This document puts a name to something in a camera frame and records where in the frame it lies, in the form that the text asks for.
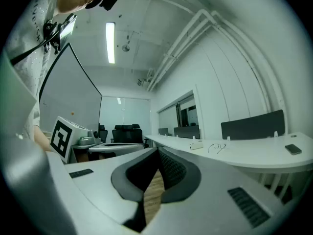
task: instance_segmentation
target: ceiling light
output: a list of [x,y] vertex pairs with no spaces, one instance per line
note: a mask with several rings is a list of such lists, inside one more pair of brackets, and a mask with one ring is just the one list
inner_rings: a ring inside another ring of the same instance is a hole
[[114,35],[115,35],[115,23],[107,23],[107,50],[110,64],[115,64]]

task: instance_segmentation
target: person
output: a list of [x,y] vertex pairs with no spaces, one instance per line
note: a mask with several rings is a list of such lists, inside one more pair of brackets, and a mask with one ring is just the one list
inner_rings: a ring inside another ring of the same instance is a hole
[[[72,13],[86,6],[94,7],[101,0],[32,0],[17,21],[5,44],[10,59],[36,47],[44,41],[44,24],[54,16]],[[48,138],[39,128],[39,92],[47,73],[50,50],[41,47],[14,66],[14,70],[37,102],[23,129],[23,137],[35,141],[44,151],[50,151]]]

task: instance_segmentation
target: wooden floor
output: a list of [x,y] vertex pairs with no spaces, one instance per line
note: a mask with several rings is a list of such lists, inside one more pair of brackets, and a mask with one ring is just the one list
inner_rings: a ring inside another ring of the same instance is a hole
[[160,209],[162,193],[164,193],[163,178],[160,171],[157,170],[153,180],[145,191],[143,198],[147,225]]

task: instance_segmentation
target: small white box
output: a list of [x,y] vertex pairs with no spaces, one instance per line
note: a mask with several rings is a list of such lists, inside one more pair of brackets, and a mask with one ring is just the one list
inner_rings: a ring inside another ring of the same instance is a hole
[[81,137],[88,136],[88,129],[62,117],[57,117],[50,140],[51,151],[59,153],[62,161],[68,163],[70,147]]
[[201,148],[203,148],[203,142],[202,141],[190,144],[190,150],[196,150],[196,149],[201,149]]

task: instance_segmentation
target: white t-shirt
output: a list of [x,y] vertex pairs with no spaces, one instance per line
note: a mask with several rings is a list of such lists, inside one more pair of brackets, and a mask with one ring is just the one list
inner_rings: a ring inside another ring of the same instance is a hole
[[[57,0],[32,0],[14,26],[5,49],[9,59],[36,47],[44,41],[44,24],[53,18]],[[26,138],[34,140],[34,125],[39,126],[39,92],[47,74],[50,52],[40,47],[14,66],[21,80],[37,102],[23,129]]]

